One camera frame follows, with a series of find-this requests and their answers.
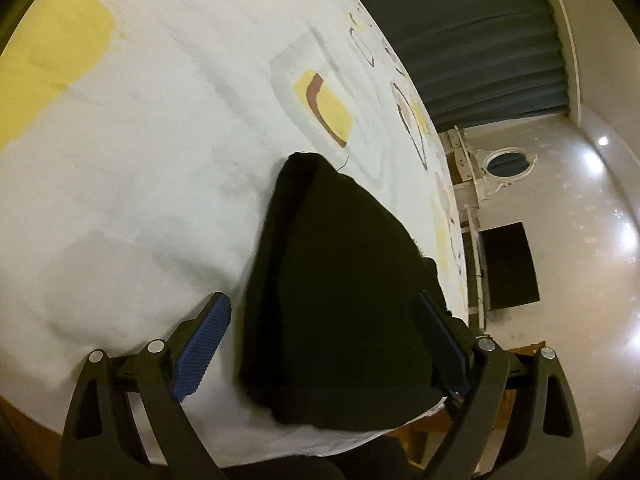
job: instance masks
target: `metal screw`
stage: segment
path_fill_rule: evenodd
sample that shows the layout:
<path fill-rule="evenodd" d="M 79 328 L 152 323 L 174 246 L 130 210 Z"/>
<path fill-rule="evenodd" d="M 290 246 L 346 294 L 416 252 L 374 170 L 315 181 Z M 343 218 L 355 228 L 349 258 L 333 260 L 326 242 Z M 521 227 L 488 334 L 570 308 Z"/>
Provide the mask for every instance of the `metal screw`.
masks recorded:
<path fill-rule="evenodd" d="M 92 363 L 99 363 L 102 359 L 102 350 L 94 350 L 89 354 L 89 361 Z"/>
<path fill-rule="evenodd" d="M 549 359 L 551 361 L 551 359 L 554 359 L 556 357 L 556 352 L 554 351 L 553 348 L 549 348 L 548 346 L 542 347 L 540 349 L 540 353 L 542 354 L 542 357 L 545 359 Z"/>
<path fill-rule="evenodd" d="M 164 348 L 164 341 L 161 339 L 155 339 L 151 343 L 146 346 L 146 349 L 149 350 L 152 354 L 157 354 L 161 352 Z"/>
<path fill-rule="evenodd" d="M 483 337 L 478 341 L 478 346 L 485 352 L 493 352 L 495 350 L 495 343 L 488 337 Z"/>

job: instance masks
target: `white wall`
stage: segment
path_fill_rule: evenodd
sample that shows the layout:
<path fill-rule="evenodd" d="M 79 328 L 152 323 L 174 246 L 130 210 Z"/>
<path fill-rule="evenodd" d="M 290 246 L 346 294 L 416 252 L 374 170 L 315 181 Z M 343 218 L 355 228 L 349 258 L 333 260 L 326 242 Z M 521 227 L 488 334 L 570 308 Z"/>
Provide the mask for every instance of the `white wall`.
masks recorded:
<path fill-rule="evenodd" d="M 518 146 L 538 161 L 481 203 L 481 228 L 523 222 L 541 301 L 498 311 L 487 332 L 504 348 L 546 340 L 556 349 L 591 460 L 624 440 L 640 413 L 638 232 L 616 182 L 569 119 L 501 126 L 470 128 L 468 140 L 482 150 Z"/>
<path fill-rule="evenodd" d="M 594 140 L 607 132 L 607 147 L 596 148 L 640 222 L 640 43 L 612 0 L 562 2 L 577 57 L 580 126 Z"/>

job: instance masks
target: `ribbed blue pad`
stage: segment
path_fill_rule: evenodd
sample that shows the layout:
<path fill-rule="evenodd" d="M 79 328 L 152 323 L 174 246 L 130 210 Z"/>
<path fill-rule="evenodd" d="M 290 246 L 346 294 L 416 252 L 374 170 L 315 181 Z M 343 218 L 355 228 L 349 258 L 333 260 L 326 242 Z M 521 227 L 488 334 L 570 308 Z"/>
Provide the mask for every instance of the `ribbed blue pad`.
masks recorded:
<path fill-rule="evenodd" d="M 231 321 L 231 301 L 220 294 L 175 361 L 171 393 L 178 402 L 194 393 Z"/>

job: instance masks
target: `bed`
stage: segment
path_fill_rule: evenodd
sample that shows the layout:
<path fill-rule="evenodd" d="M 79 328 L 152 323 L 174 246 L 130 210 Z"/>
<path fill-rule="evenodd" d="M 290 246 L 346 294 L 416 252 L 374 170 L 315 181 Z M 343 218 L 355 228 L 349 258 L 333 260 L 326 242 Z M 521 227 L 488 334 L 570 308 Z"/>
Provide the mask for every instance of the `bed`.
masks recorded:
<path fill-rule="evenodd" d="M 231 326 L 183 403 L 219 466 L 381 433 L 281 426 L 236 380 L 242 294 L 293 152 L 391 211 L 467 319 L 444 150 L 358 0 L 35 0 L 0 56 L 0 117 L 0 395 L 51 430 L 91 350 L 138 351 L 221 290 Z"/>

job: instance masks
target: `black cloth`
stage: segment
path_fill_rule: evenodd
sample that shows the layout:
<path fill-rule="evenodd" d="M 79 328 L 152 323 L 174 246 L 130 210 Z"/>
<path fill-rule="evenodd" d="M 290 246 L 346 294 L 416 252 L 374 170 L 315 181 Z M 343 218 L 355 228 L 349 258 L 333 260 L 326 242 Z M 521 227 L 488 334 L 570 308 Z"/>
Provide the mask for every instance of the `black cloth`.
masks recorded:
<path fill-rule="evenodd" d="M 406 423 L 442 396 L 411 314 L 423 289 L 445 308 L 402 224 L 321 155 L 291 155 L 248 283 L 241 383 L 283 424 Z"/>
<path fill-rule="evenodd" d="M 345 453 L 320 458 L 287 456 L 229 467 L 228 480 L 417 480 L 395 438 L 379 437 Z"/>

